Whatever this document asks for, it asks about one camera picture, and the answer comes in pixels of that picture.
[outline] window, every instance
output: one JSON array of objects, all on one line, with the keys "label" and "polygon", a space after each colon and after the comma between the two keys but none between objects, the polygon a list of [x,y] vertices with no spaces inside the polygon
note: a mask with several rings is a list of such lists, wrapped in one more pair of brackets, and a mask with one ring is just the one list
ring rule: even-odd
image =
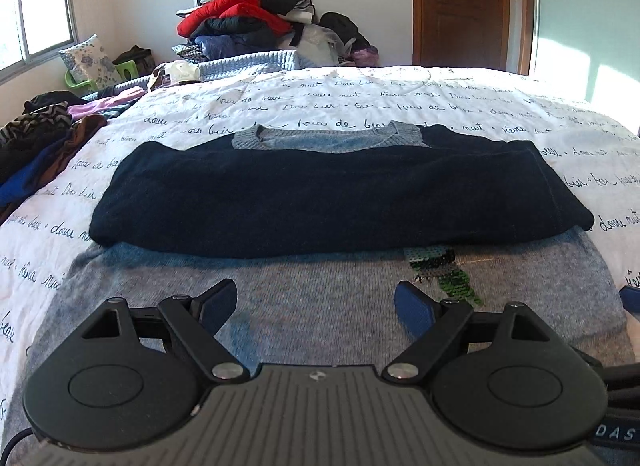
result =
[{"label": "window", "polygon": [[74,43],[70,0],[0,0],[0,80]]}]

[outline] floral pillowcase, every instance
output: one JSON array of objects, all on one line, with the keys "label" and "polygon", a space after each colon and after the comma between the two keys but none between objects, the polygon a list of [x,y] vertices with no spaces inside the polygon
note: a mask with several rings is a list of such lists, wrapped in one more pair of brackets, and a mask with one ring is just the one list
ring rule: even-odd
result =
[{"label": "floral pillowcase", "polygon": [[93,80],[98,90],[122,83],[120,74],[95,34],[83,43],[60,51],[60,57],[76,83]]}]

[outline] red jacket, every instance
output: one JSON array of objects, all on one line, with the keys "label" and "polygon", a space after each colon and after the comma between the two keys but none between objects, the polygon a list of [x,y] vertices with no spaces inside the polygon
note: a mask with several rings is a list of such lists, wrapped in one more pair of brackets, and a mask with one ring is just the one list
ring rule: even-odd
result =
[{"label": "red jacket", "polygon": [[252,16],[267,23],[276,36],[282,36],[291,30],[291,25],[260,7],[260,0],[211,0],[189,14],[178,25],[178,35],[188,38],[209,18],[227,18],[230,16]]}]

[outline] bed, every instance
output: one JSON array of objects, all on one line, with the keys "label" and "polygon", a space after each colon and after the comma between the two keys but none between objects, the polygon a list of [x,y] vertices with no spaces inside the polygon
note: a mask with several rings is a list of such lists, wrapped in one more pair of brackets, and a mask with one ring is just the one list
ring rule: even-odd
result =
[{"label": "bed", "polygon": [[588,236],[617,288],[640,285],[640,139],[588,103],[531,78],[484,69],[307,68],[158,90],[110,121],[55,181],[0,226],[0,421],[26,353],[76,256],[92,212],[136,146],[187,149],[255,123],[367,129],[390,120],[531,140],[595,217]]}]

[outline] logo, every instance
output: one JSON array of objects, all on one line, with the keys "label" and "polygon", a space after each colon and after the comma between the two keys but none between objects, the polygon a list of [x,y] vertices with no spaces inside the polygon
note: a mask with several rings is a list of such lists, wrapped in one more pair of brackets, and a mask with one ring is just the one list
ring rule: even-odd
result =
[{"label": "logo", "polygon": [[316,370],[316,372],[311,372],[311,374],[309,374],[309,377],[316,383],[319,383],[322,380],[326,379],[326,374],[322,372],[322,370]]}]

